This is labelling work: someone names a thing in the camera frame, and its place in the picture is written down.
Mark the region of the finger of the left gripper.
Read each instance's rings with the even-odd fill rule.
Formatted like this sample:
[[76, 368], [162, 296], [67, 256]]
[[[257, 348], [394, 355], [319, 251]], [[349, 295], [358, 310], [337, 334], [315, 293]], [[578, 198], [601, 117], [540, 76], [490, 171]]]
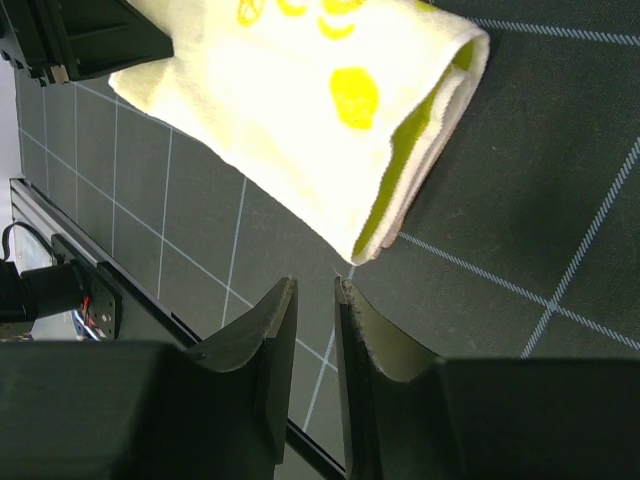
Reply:
[[1, 59], [40, 86], [95, 79], [173, 55], [127, 1], [1, 2]]

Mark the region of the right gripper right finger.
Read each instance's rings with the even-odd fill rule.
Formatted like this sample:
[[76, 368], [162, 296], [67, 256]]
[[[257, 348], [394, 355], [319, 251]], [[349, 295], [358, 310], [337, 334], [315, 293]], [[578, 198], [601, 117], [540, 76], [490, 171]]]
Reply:
[[635, 479], [633, 359], [445, 358], [335, 284], [350, 479]]

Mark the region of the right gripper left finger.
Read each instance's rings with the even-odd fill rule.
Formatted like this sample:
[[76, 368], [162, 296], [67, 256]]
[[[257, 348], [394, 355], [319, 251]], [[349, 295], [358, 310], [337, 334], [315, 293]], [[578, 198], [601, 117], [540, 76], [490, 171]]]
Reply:
[[284, 458], [298, 285], [181, 350], [160, 342], [1, 347], [5, 479], [270, 479]]

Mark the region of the colourful patterned cloth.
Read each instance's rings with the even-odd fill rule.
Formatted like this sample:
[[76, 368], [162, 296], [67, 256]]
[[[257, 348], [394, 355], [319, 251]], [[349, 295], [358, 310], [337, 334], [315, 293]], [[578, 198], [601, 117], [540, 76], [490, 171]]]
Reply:
[[388, 248], [485, 71], [489, 35], [423, 1], [138, 1], [174, 53], [110, 76], [345, 261]]

